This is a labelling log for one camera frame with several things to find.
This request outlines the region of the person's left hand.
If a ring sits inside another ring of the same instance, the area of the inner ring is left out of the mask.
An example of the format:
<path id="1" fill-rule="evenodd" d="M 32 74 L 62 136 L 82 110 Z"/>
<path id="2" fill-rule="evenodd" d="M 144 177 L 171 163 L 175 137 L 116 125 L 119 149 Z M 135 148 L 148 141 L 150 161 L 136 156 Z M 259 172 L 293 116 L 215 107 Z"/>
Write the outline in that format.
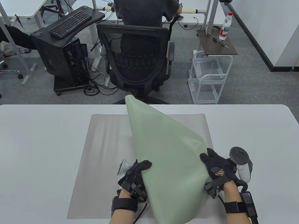
<path id="1" fill-rule="evenodd" d="M 129 192 L 131 198 L 141 203 L 145 203 L 148 199 L 141 172 L 148 170 L 151 166 L 152 163 L 148 160 L 140 163 L 136 160 L 133 165 L 123 160 L 117 173 L 118 185 Z"/>

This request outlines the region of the person's right hand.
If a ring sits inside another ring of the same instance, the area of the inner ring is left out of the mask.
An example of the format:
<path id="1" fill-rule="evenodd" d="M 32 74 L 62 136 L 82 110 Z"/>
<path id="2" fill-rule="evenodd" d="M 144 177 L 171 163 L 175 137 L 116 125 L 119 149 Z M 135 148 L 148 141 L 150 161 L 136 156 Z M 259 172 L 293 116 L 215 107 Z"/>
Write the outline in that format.
<path id="1" fill-rule="evenodd" d="M 213 149 L 207 148 L 207 154 L 200 154 L 201 161 L 205 164 L 206 169 L 213 180 L 220 178 L 219 187 L 233 181 L 237 186 L 242 183 L 236 176 L 236 167 L 228 159 L 219 156 Z"/>

